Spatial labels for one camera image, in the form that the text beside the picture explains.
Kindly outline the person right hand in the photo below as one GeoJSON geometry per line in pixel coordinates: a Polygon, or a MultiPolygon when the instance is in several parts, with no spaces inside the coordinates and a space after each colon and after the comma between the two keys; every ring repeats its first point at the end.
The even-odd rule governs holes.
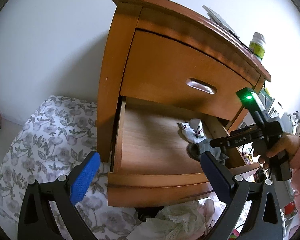
{"type": "MultiPolygon", "coordinates": [[[[267,158],[272,158],[278,155],[282,151],[286,151],[289,155],[289,161],[291,161],[296,155],[298,149],[300,147],[300,136],[293,135],[289,133],[285,133],[279,141],[266,152],[267,158]]],[[[254,149],[253,157],[258,157],[258,163],[266,170],[269,168],[268,161],[262,157],[260,153],[254,149]]]]}

